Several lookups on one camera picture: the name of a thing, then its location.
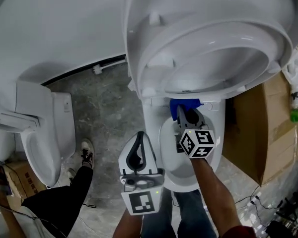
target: cardboard box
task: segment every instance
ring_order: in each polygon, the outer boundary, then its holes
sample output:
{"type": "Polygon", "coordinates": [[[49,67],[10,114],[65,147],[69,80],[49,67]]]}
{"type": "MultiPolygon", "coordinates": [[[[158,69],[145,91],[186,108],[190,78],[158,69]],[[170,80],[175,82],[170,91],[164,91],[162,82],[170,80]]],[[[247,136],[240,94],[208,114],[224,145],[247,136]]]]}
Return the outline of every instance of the cardboard box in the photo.
{"type": "Polygon", "coordinates": [[[259,185],[298,159],[290,87],[282,73],[227,100],[225,119],[223,155],[259,185]]]}
{"type": "Polygon", "coordinates": [[[27,161],[9,163],[4,171],[12,190],[12,196],[8,196],[8,202],[13,210],[18,210],[25,198],[33,196],[46,186],[34,174],[27,161]]]}

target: blue sponge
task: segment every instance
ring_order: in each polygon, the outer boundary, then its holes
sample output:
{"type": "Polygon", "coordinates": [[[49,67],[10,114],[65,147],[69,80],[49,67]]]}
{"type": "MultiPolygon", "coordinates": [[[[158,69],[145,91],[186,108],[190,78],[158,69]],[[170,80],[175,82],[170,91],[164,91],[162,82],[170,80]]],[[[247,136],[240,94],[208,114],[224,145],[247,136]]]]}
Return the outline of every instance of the blue sponge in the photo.
{"type": "Polygon", "coordinates": [[[177,120],[177,108],[179,105],[184,106],[185,111],[188,111],[189,109],[196,109],[201,105],[199,99],[184,99],[184,100],[179,100],[179,99],[171,99],[170,100],[170,111],[172,115],[172,119],[175,121],[177,120]]]}

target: hand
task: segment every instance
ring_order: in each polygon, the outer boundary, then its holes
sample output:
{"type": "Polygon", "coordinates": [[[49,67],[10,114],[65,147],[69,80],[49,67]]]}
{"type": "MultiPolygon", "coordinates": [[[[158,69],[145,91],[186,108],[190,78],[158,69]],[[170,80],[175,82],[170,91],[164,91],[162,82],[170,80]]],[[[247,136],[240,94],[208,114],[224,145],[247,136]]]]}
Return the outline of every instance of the hand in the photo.
{"type": "Polygon", "coordinates": [[[6,192],[3,190],[0,190],[0,205],[3,207],[10,208],[8,199],[6,197],[6,192]]]}

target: green bottle cap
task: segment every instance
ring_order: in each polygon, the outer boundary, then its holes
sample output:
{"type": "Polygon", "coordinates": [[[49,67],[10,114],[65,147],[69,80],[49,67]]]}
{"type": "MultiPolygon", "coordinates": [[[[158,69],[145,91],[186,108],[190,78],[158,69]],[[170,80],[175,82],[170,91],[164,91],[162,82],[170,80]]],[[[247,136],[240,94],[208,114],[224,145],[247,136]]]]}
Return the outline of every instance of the green bottle cap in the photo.
{"type": "Polygon", "coordinates": [[[298,109],[293,109],[290,112],[290,120],[292,122],[298,122],[298,109]]]}

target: cable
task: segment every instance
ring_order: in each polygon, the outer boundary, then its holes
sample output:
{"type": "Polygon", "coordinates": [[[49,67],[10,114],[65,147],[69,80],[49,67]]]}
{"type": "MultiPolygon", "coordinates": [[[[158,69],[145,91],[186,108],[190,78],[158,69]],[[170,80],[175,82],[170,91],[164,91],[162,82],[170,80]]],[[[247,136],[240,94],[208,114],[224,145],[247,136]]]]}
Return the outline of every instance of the cable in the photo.
{"type": "Polygon", "coordinates": [[[245,198],[243,198],[243,199],[241,199],[241,200],[235,202],[235,204],[237,204],[237,203],[239,203],[239,202],[241,202],[241,201],[244,201],[245,199],[252,198],[252,197],[255,197],[255,196],[247,196],[247,197],[245,197],[245,198]]]}
{"type": "Polygon", "coordinates": [[[106,235],[106,234],[103,234],[103,233],[101,233],[101,232],[96,232],[96,231],[95,231],[94,229],[92,229],[89,225],[87,225],[87,224],[85,223],[85,221],[84,221],[80,216],[78,216],[78,219],[79,219],[80,221],[82,221],[83,224],[84,224],[89,230],[91,230],[94,234],[96,234],[98,237],[101,237],[101,236],[110,237],[110,236],[108,236],[108,235],[106,235]]]}
{"type": "Polygon", "coordinates": [[[96,205],[93,205],[93,204],[83,204],[83,205],[85,205],[85,206],[87,206],[89,208],[96,208],[96,205]]]}
{"type": "Polygon", "coordinates": [[[259,201],[259,204],[260,204],[263,208],[265,208],[266,210],[277,210],[277,209],[279,209],[278,206],[277,206],[277,207],[270,207],[270,208],[268,208],[268,207],[266,207],[266,206],[264,206],[264,205],[262,204],[262,202],[260,201],[260,199],[259,199],[258,196],[255,196],[255,198],[259,201]]]}
{"type": "Polygon", "coordinates": [[[254,189],[253,193],[250,196],[252,196],[258,188],[259,188],[259,185],[254,189]]]}
{"type": "Polygon", "coordinates": [[[265,226],[265,225],[262,223],[262,220],[261,220],[261,218],[259,217],[258,209],[257,209],[257,205],[256,205],[253,201],[250,201],[250,203],[251,203],[252,205],[255,205],[255,208],[256,208],[256,215],[257,215],[257,217],[258,217],[258,219],[259,219],[259,223],[260,223],[264,228],[267,228],[267,226],[265,226]]]}
{"type": "Polygon", "coordinates": [[[65,238],[67,238],[67,236],[66,236],[61,230],[59,230],[53,223],[51,223],[51,222],[48,221],[48,220],[41,219],[41,218],[38,218],[38,217],[31,217],[31,216],[29,216],[29,215],[27,215],[27,214],[25,214],[25,213],[14,211],[14,210],[9,209],[9,208],[7,208],[7,207],[4,207],[4,206],[2,206],[2,205],[0,205],[0,208],[3,208],[4,210],[9,211],[9,212],[12,212],[12,213],[20,214],[20,215],[25,216],[25,217],[28,217],[28,218],[30,218],[30,219],[32,219],[32,220],[41,220],[41,221],[45,221],[45,222],[49,223],[50,225],[52,225],[52,226],[53,226],[57,231],[59,231],[65,238]]]}

